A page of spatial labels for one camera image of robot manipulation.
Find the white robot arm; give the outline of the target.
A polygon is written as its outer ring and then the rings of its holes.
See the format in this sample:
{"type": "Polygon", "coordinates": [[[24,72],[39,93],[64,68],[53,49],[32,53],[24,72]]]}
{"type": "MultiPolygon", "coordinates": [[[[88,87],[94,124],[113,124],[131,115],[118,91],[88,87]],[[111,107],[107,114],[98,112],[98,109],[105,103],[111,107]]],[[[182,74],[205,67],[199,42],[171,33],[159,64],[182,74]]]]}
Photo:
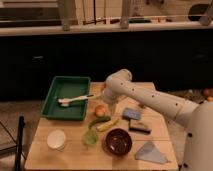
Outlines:
{"type": "Polygon", "coordinates": [[[175,121],[187,131],[182,171],[213,171],[213,102],[202,104],[139,86],[121,69],[106,78],[101,94],[108,105],[130,97],[175,121]]]}

